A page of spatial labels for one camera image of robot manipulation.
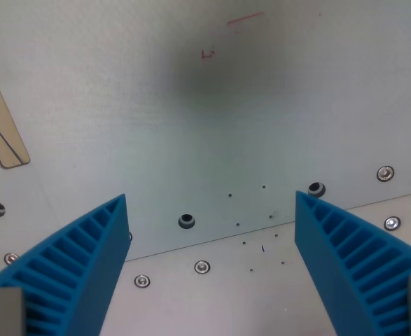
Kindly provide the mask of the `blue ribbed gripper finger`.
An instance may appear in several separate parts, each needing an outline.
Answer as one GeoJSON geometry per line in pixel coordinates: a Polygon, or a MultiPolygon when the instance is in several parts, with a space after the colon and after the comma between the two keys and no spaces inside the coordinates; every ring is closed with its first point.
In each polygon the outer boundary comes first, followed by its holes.
{"type": "Polygon", "coordinates": [[[119,195],[1,270],[0,288],[24,294],[26,335],[99,335],[130,245],[119,195]]]}
{"type": "Polygon", "coordinates": [[[411,245],[298,191],[295,245],[337,335],[409,335],[411,245]]]}

